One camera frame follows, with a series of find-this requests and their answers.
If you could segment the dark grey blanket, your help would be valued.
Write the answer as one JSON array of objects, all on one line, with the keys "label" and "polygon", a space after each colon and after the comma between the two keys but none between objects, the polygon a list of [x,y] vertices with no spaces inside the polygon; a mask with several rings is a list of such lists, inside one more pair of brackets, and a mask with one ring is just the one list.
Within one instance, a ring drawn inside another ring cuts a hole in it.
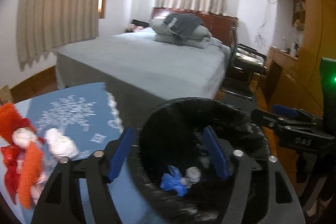
[{"label": "dark grey blanket", "polygon": [[189,38],[203,24],[202,19],[194,14],[178,13],[169,14],[163,22],[172,34],[183,40]]}]

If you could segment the blue plastic bag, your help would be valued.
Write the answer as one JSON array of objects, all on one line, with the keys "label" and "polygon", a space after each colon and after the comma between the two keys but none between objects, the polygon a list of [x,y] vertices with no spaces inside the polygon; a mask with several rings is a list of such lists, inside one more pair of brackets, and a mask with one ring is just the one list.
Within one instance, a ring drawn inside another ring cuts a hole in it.
[{"label": "blue plastic bag", "polygon": [[168,166],[169,173],[164,173],[161,178],[160,188],[164,191],[174,191],[178,197],[187,194],[188,181],[182,176],[179,169],[175,166]]}]

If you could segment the wooden headboard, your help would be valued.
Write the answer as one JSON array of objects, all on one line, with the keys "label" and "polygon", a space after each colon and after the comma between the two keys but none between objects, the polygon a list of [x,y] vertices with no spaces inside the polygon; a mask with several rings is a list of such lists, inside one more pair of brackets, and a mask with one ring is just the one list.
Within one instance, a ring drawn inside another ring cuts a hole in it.
[{"label": "wooden headboard", "polygon": [[194,14],[201,18],[203,25],[209,29],[214,38],[220,40],[226,46],[233,46],[236,38],[238,18],[228,15],[216,15],[208,12],[194,10],[168,9],[155,7],[151,13],[151,19],[159,16],[166,17],[169,14]]}]

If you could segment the brown paper bag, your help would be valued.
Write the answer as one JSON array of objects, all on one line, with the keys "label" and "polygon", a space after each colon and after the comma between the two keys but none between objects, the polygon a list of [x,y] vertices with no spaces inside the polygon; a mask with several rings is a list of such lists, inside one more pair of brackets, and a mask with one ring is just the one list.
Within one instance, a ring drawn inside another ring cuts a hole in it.
[{"label": "brown paper bag", "polygon": [[0,89],[0,104],[4,105],[11,102],[14,102],[14,99],[9,87],[6,85]]}]

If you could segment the left beige curtain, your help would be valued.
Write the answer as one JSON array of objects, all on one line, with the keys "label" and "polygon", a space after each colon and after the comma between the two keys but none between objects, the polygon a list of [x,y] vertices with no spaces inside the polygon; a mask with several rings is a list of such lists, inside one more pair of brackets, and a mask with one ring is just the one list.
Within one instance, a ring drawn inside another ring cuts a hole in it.
[{"label": "left beige curtain", "polygon": [[17,57],[32,65],[70,43],[98,36],[98,0],[19,0]]}]

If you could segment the bed with grey sheet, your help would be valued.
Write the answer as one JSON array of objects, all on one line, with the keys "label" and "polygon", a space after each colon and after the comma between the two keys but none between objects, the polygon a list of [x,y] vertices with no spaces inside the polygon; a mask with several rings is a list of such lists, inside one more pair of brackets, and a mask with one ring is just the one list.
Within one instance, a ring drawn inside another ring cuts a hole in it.
[{"label": "bed with grey sheet", "polygon": [[119,105],[148,97],[154,104],[183,97],[213,99],[231,49],[216,38],[204,48],[157,42],[151,28],[68,44],[57,51],[60,88],[105,83]]}]

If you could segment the white tissue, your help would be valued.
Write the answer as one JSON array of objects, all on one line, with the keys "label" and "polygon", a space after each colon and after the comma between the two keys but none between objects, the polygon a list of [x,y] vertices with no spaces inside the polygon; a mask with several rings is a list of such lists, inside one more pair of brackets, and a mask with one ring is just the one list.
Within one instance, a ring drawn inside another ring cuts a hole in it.
[{"label": "white tissue", "polygon": [[48,144],[49,152],[56,159],[63,157],[74,159],[79,154],[75,142],[56,128],[51,128],[45,132],[45,140]]},{"label": "white tissue", "polygon": [[201,171],[195,166],[188,168],[185,171],[185,176],[181,177],[180,182],[187,189],[190,189],[194,184],[197,184],[201,180]]}]

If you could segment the folded grey duvet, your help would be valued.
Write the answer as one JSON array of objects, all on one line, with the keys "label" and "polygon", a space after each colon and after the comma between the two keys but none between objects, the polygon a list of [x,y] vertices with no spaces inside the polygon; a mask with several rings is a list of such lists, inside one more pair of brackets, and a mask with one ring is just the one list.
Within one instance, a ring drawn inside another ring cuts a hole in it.
[{"label": "folded grey duvet", "polygon": [[169,14],[164,18],[154,18],[149,26],[156,33],[155,41],[177,46],[203,49],[211,39],[211,33],[203,25],[201,18],[194,14]]}]

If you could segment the red glove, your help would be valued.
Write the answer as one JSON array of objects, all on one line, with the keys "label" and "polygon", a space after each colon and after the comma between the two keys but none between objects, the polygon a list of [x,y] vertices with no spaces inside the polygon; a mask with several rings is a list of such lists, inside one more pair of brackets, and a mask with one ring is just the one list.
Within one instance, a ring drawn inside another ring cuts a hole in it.
[{"label": "red glove", "polygon": [[[23,118],[12,103],[1,106],[1,139],[9,143],[1,147],[2,161],[6,167],[4,183],[12,202],[16,203],[19,200],[18,184],[26,149],[30,142],[35,142],[40,148],[44,140],[36,135],[36,129],[30,120]],[[39,184],[39,180],[43,180],[42,174],[43,171],[31,187],[31,203],[39,199],[39,194],[33,194],[33,187]]]}]

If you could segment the wooden cabinet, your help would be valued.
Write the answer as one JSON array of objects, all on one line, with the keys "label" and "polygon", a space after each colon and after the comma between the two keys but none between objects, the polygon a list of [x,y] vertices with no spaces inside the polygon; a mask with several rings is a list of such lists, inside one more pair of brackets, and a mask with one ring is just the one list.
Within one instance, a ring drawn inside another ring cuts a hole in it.
[{"label": "wooden cabinet", "polygon": [[269,108],[283,105],[320,117],[323,94],[319,66],[323,57],[335,59],[335,0],[303,1],[305,20],[298,57],[270,48],[268,74],[261,86]]}]

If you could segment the black metal chair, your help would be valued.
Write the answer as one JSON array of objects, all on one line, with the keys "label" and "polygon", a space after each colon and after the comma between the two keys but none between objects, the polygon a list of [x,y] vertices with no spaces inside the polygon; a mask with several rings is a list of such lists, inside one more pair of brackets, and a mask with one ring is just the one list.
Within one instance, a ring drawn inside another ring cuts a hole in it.
[{"label": "black metal chair", "polygon": [[254,74],[263,75],[266,72],[266,55],[239,43],[236,29],[236,26],[231,27],[231,59],[221,91],[251,101],[253,91],[250,89],[250,82]]}]

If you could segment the black bag beside bed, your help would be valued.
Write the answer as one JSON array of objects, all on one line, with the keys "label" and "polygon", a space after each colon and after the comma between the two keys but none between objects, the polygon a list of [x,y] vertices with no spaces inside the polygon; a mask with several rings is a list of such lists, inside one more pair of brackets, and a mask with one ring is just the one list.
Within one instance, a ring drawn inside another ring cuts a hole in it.
[{"label": "black bag beside bed", "polygon": [[133,19],[131,21],[131,23],[127,26],[125,32],[126,33],[137,32],[137,31],[141,31],[144,28],[148,28],[148,27],[149,27],[149,23],[148,22],[144,22],[144,21]]}]

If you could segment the orange foam net sleeve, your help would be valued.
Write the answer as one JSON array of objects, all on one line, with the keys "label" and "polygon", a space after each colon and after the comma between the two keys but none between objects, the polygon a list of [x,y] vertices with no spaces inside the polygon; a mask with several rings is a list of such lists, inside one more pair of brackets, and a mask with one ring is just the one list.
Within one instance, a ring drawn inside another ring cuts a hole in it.
[{"label": "orange foam net sleeve", "polygon": [[35,142],[30,142],[26,149],[18,184],[18,199],[25,209],[31,207],[31,187],[38,181],[43,171],[42,158],[42,150]]}]

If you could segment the black lined trash bin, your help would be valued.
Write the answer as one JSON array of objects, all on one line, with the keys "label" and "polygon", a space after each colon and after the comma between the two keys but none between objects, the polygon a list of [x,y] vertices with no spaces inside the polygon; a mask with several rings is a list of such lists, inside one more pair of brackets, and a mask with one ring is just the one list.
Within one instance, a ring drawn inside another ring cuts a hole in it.
[{"label": "black lined trash bin", "polygon": [[[137,134],[127,164],[141,196],[169,223],[216,223],[232,186],[216,175],[203,144],[211,127],[249,157],[265,160],[271,155],[268,139],[251,116],[222,102],[205,98],[180,98],[156,107]],[[200,182],[183,197],[164,191],[162,176],[174,166],[181,173],[190,167],[201,172]]]}]

